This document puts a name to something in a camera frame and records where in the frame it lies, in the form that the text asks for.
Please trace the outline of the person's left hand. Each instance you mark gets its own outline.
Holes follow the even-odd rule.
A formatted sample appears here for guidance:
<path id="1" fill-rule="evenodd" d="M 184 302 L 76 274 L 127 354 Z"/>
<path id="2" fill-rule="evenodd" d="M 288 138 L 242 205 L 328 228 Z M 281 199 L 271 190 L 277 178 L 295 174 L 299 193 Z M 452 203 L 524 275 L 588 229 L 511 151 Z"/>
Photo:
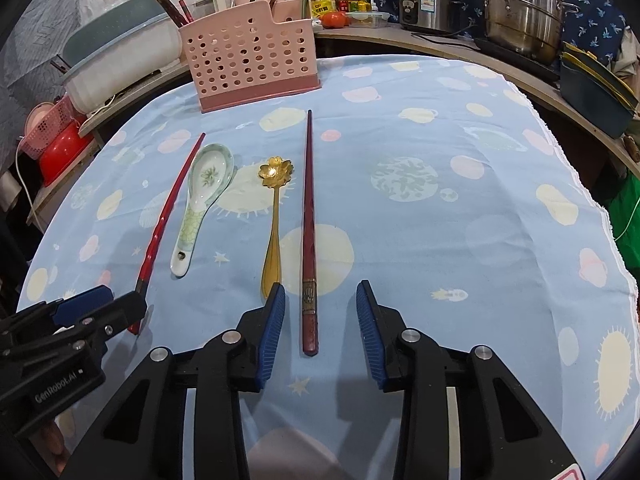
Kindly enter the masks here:
<path id="1" fill-rule="evenodd" d="M 70 451 L 66 448 L 64 436 L 58 424 L 54 420 L 46 422 L 29 437 L 29 440 L 44 462 L 59 477 L 70 458 Z"/>

